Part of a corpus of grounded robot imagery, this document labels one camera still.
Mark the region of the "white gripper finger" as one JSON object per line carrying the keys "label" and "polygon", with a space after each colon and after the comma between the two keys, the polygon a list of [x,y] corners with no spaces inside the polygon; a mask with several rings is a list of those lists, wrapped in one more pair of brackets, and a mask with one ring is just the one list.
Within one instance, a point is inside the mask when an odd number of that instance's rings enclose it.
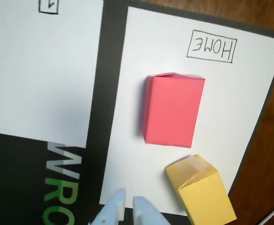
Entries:
{"label": "white gripper finger", "polygon": [[133,197],[134,225],[170,225],[160,211],[145,197]]}
{"label": "white gripper finger", "polygon": [[104,205],[90,225],[117,225],[124,220],[126,190],[119,188]]}

